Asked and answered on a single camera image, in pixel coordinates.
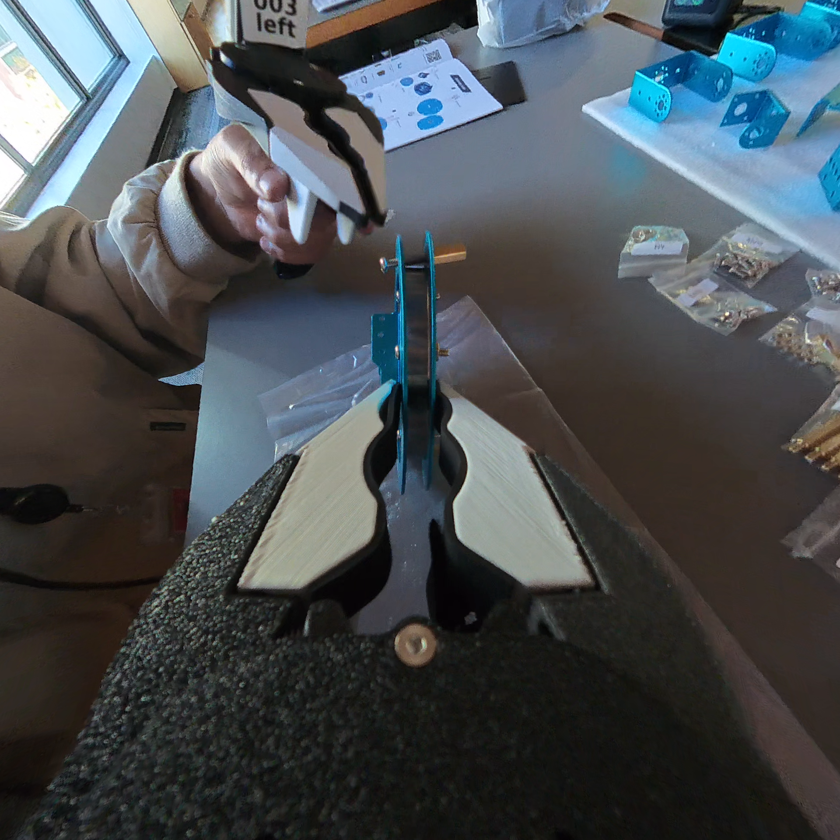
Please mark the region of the person's left hand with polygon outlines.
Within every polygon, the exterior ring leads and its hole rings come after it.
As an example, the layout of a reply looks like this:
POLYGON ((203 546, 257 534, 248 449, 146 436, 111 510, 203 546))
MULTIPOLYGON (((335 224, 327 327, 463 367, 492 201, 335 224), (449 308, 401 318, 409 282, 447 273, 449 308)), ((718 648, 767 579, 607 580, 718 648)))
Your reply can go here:
POLYGON ((255 259, 260 251, 289 266, 313 265, 336 239, 335 212, 318 203, 307 241, 296 242, 287 211, 289 178, 237 124, 222 129, 192 158, 185 186, 210 238, 236 257, 255 259))

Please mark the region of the small grey display device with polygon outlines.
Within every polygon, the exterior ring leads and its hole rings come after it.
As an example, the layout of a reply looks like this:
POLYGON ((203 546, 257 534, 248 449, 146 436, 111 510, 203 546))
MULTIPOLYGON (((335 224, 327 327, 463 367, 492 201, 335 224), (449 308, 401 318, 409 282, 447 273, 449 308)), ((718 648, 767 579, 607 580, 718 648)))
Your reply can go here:
POLYGON ((661 22, 666 28, 719 28, 732 21, 743 1, 666 1, 661 22))

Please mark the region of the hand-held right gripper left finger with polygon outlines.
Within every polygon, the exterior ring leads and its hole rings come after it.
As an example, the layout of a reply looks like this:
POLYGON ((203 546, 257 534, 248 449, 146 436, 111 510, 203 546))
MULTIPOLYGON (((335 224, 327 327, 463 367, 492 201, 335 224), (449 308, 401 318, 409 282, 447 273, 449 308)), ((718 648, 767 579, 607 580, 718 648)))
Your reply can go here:
POLYGON ((388 381, 298 454, 239 578, 240 591, 311 594, 381 539, 379 491, 397 460, 401 389, 388 381))

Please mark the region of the paned side window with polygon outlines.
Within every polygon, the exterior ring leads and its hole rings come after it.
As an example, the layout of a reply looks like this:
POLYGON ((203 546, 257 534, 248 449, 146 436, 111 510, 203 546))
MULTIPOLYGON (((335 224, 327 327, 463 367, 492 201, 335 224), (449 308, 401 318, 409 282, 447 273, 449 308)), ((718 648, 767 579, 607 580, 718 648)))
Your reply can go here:
POLYGON ((128 64, 92 2, 1 2, 2 209, 31 206, 128 64))

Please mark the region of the small blue bracket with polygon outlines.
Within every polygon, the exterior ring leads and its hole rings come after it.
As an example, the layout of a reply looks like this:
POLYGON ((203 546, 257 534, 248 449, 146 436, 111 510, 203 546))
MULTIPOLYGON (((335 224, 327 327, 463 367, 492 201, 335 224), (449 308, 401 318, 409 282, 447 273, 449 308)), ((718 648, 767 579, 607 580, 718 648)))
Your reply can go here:
POLYGON ((771 146, 791 111, 771 89, 748 91, 733 97, 720 127, 744 125, 739 145, 745 150, 757 150, 771 146))

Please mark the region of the printed instruction manual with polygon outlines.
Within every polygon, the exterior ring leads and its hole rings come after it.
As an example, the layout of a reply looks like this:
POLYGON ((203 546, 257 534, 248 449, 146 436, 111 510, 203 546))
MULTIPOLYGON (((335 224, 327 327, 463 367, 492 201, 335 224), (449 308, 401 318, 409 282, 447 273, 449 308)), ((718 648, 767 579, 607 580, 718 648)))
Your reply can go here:
POLYGON ((502 110, 442 38, 340 79, 380 121, 385 151, 502 110))

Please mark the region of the clear plastic bag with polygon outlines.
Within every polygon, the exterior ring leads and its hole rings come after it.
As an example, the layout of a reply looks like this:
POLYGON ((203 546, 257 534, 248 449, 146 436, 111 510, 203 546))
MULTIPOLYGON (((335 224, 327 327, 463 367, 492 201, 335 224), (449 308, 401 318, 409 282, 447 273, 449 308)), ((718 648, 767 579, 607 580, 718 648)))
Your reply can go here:
MULTIPOLYGON (((526 372, 486 314, 463 297, 437 315, 438 341, 449 351, 438 366, 443 383, 476 404, 537 452, 562 465, 570 460, 570 430, 526 372)), ((381 384, 369 344, 300 374, 259 397, 275 460, 300 447, 360 403, 381 384)), ((406 491, 393 469, 381 485, 392 568, 384 589, 351 618, 359 634, 383 634, 403 619, 427 616, 427 576, 432 554, 429 524, 441 519, 448 483, 434 468, 424 488, 411 467, 406 491)))

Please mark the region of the wide blue U bracket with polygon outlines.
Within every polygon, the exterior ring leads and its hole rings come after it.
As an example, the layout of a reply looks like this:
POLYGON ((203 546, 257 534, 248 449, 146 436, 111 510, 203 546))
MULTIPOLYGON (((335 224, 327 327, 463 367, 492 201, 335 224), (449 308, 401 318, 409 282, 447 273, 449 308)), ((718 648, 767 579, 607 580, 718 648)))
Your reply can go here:
POLYGON ((840 207, 840 147, 829 156, 818 173, 826 201, 834 212, 840 207))

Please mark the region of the blue round turntable assembly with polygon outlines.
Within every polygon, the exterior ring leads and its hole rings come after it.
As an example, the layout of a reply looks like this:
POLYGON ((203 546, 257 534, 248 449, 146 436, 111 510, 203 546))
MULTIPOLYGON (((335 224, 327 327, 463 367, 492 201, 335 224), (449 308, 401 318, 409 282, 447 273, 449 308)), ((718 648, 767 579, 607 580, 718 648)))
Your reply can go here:
MULTIPOLYGON (((434 240, 425 234, 421 256, 406 259, 400 237, 394 257, 406 263, 433 260, 434 240)), ((402 388, 397 429, 397 475, 406 490, 410 466, 421 467, 429 487, 433 471, 437 403, 437 289, 435 265, 424 271, 392 269, 394 309, 371 318, 371 357, 381 381, 394 380, 402 388)))

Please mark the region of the black flat sheet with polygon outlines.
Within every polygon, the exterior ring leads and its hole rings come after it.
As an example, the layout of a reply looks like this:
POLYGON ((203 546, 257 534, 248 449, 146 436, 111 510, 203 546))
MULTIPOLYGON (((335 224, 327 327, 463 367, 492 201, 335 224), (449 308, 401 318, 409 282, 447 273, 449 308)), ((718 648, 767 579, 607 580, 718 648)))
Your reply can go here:
POLYGON ((513 60, 473 69, 472 75, 503 109, 527 101, 518 66, 513 60))

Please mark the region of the pile of small hardware bags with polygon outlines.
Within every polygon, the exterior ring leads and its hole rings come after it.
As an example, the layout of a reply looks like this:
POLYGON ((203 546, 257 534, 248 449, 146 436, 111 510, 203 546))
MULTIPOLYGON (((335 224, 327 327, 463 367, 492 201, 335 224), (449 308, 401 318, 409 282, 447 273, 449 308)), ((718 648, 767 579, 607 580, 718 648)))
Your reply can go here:
MULTIPOLYGON (((719 335, 729 336, 749 322, 781 314, 752 291, 791 259, 797 247, 753 223, 734 228, 691 261, 688 246, 681 228, 636 226, 619 255, 617 277, 645 278, 693 322, 719 335)), ((780 357, 834 379, 836 385, 824 404, 785 448, 838 479, 838 270, 809 268, 804 283, 807 299, 759 341, 780 357)), ((833 564, 837 576, 838 490, 784 542, 796 557, 828 568, 833 564)))

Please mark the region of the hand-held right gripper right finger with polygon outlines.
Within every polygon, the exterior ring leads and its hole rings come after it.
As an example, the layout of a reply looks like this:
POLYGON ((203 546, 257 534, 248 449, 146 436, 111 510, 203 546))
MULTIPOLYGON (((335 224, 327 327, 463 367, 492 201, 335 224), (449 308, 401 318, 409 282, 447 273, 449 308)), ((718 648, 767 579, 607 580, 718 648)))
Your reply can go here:
POLYGON ((464 456, 449 503, 456 542, 532 592, 592 588, 595 578, 518 436, 450 387, 442 433, 464 456))

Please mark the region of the white foam sheet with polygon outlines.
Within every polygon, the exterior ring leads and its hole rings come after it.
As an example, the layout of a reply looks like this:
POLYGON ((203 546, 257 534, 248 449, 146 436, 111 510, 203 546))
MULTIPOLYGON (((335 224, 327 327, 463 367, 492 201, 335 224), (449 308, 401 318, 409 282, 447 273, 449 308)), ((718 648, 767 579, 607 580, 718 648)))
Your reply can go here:
POLYGON ((732 96, 771 89, 791 111, 776 141, 762 150, 739 144, 742 129, 722 128, 730 98, 711 103, 678 88, 666 121, 628 105, 630 89, 586 103, 583 112, 669 169, 821 260, 839 267, 839 213, 818 172, 839 142, 838 113, 828 112, 797 137, 815 106, 839 82, 839 48, 814 61, 778 58, 758 85, 736 78, 732 96))

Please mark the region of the white plastic bag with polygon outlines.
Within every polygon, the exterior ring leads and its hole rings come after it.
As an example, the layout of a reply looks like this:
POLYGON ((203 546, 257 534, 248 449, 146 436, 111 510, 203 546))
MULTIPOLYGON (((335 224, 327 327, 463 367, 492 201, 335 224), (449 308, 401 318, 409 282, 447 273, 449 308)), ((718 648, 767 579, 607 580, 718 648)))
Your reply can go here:
POLYGON ((609 1, 477 1, 477 35, 485 47, 530 45, 585 25, 609 1))

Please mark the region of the blue angled bracket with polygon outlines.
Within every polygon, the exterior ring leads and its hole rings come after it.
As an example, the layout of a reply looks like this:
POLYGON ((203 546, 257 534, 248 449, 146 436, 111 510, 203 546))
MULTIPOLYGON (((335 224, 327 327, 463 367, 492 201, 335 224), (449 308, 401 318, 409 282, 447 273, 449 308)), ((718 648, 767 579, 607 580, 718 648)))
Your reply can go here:
POLYGON ((832 88, 829 92, 823 95, 816 102, 816 104, 802 123, 801 127, 799 128, 796 134, 797 138, 802 137, 802 135, 806 131, 816 126, 826 112, 839 112, 839 108, 840 85, 836 84, 834 88, 832 88))

